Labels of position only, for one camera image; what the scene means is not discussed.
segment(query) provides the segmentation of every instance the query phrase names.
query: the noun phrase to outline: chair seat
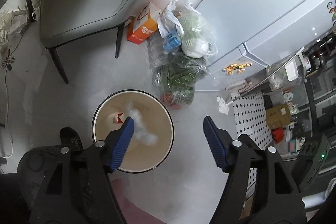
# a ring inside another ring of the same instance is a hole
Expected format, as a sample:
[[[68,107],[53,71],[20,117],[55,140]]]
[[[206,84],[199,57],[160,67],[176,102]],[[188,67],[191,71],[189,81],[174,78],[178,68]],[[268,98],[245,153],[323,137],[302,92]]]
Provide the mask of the chair seat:
[[[119,25],[122,0],[41,0],[40,40],[52,48]]]

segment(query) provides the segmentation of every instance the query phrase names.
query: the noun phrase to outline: white cable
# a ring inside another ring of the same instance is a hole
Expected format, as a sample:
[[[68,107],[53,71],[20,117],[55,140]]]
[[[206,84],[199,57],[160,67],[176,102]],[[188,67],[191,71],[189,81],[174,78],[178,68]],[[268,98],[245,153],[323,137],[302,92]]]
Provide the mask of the white cable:
[[[13,52],[15,52],[15,50],[17,49],[17,47],[19,46],[20,42],[21,42],[21,39],[23,37],[23,34],[25,33],[26,31],[26,28],[27,28],[27,25],[24,27],[24,30],[22,32],[22,35],[20,36],[20,39],[18,41],[18,43],[16,44],[15,48],[13,49],[13,51],[9,54],[9,57],[12,56]],[[9,97],[8,97],[8,89],[7,89],[7,82],[6,82],[6,76],[7,76],[7,70],[8,70],[8,64],[6,66],[6,71],[5,71],[5,88],[6,88],[6,106],[7,106],[7,110],[6,110],[6,120],[5,120],[5,126],[6,126],[6,132],[8,134],[8,138],[10,140],[10,144],[12,146],[12,153],[9,155],[9,156],[0,156],[0,158],[4,158],[4,159],[7,159],[7,158],[10,158],[13,153],[14,153],[14,144],[13,144],[13,135],[9,129],[9,125],[8,125],[8,112],[9,112]]]

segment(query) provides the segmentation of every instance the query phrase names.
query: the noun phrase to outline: pink fabric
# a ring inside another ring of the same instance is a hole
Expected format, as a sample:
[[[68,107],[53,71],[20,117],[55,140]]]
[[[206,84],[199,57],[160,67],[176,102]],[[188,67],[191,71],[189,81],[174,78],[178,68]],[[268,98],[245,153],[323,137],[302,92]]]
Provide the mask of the pink fabric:
[[[135,206],[124,196],[124,187],[121,179],[115,179],[111,182],[111,185],[119,207],[129,224],[165,224],[160,219]]]

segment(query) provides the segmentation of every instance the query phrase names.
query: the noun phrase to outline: black and white patterned floor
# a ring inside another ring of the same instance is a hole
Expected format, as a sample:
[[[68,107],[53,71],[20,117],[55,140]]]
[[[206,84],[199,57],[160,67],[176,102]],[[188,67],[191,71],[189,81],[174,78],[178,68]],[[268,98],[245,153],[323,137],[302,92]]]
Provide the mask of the black and white patterned floor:
[[[238,137],[247,134],[264,150],[272,141],[271,130],[266,124],[266,109],[261,92],[250,94],[233,102]],[[256,179],[256,169],[250,169],[248,189]]]

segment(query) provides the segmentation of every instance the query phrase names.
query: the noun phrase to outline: mop handle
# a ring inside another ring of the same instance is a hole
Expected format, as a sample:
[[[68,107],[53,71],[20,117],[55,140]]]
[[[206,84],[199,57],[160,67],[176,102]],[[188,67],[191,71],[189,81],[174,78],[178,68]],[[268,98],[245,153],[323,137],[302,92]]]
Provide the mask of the mop handle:
[[[245,96],[246,94],[248,94],[252,89],[260,86],[262,83],[264,83],[266,80],[268,80],[271,76],[273,76],[274,74],[276,74],[279,70],[281,70],[284,66],[286,66],[289,62],[291,62],[296,56],[299,55],[299,53],[301,53],[306,46],[303,46],[301,49],[298,50],[298,52],[291,58],[289,59],[285,64],[283,64],[282,66],[280,66],[280,68],[278,68],[277,70],[275,70],[275,72],[272,72],[269,76],[267,76],[263,81],[259,82],[257,85],[255,85],[254,87],[248,89],[247,91],[243,92],[241,95],[239,95],[238,97],[234,98],[232,100],[232,103],[236,100],[238,100],[239,98],[242,98],[243,96]]]

